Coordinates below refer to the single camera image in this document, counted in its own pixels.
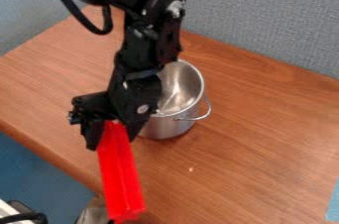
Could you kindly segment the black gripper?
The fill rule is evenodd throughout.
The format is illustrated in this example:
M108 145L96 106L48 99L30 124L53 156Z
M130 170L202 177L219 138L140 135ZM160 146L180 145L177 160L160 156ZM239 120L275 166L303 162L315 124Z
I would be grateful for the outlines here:
M104 131L104 120L117 119L132 142L157 108L162 66L134 70L117 64L105 91L76 96L69 123L81 124L85 148L94 151Z

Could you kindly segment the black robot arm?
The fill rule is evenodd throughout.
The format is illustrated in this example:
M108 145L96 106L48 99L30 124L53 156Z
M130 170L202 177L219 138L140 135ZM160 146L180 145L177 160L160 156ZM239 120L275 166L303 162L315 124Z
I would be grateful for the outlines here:
M124 36L113 59L106 90L73 98L70 122L81 126L85 147L94 150L104 123L118 121L133 139L161 96L157 73L177 60L181 52L180 25L185 0L82 0L104 8L124 11Z

